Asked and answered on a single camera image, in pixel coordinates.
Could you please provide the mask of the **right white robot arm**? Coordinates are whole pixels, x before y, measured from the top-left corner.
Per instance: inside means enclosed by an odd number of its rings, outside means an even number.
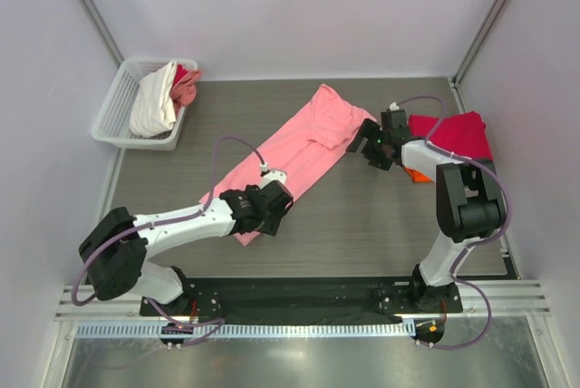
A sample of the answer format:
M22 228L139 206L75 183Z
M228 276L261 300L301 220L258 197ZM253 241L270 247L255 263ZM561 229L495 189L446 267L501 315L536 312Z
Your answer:
M392 106L379 121L364 120L347 150L379 170L397 165L434 182L440 231L404 296L418 312L440 309L454 297L455 273L468 254L508 221L483 121L475 112L435 119Z

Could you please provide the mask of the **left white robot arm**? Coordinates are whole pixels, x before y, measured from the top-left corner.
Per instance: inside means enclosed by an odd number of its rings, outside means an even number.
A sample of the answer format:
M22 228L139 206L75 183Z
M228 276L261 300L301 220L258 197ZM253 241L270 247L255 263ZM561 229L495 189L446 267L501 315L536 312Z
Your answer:
M160 267L151 258L206 238L275 235L294 204L285 180L283 172L271 170L258 184L228 189L205 204L157 215L110 211L79 247L82 274L92 284L94 298L109 301L136 294L169 315L184 313L195 299L193 287L180 269Z

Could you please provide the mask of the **light pink t shirt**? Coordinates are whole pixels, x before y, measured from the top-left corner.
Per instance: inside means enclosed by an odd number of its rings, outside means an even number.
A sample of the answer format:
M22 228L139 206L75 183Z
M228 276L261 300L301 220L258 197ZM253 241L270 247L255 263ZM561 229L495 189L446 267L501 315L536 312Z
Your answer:
M341 159L366 119L375 120L323 84L258 151L286 174L286 188L299 199Z

